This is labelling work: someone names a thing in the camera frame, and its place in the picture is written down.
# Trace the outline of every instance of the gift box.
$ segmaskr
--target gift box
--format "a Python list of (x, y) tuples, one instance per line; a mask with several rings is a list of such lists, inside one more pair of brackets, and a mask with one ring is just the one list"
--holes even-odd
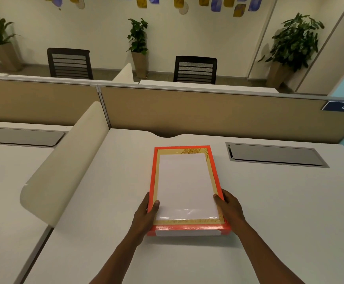
[(147, 235), (229, 234), (214, 193), (223, 199), (210, 146), (155, 147), (148, 211), (160, 207)]

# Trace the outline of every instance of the beige planter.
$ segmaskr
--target beige planter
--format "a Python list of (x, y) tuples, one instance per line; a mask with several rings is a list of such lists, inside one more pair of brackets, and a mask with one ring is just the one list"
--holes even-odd
[(8, 71), (19, 71), (22, 68), (12, 43), (0, 45), (0, 62)]
[(272, 62), (267, 78), (267, 87), (278, 89), (283, 81), (293, 75), (293, 70), (287, 65), (279, 62)]
[(148, 54), (143, 55), (140, 52), (131, 52), (133, 56), (136, 77), (145, 79), (148, 75)]

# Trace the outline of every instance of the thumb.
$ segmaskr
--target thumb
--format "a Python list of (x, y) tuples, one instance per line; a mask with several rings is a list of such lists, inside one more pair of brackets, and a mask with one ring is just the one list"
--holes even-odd
[(158, 212), (159, 206), (160, 206), (160, 201), (156, 200), (152, 206), (151, 211), (148, 213), (152, 218), (154, 218), (156, 213)]
[(228, 209), (228, 204), (226, 203), (226, 201), (222, 200), (216, 193), (213, 195), (214, 197), (214, 201), (216, 202), (216, 204), (219, 206), (219, 208), (222, 210), (223, 214), (227, 213), (227, 209)]

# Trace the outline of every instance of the black chair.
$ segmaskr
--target black chair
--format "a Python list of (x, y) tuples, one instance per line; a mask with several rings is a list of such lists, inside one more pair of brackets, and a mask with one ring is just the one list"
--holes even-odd
[(88, 50), (48, 48), (47, 57), (53, 78), (93, 79)]
[(177, 56), (173, 81), (214, 85), (216, 74), (216, 58)]

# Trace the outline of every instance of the forearm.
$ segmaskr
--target forearm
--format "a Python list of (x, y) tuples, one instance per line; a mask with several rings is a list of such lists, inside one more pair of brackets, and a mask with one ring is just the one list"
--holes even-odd
[(237, 235), (250, 258), (260, 284), (304, 284), (280, 261), (246, 221), (239, 223)]
[(139, 241), (126, 235), (90, 284), (121, 284)]

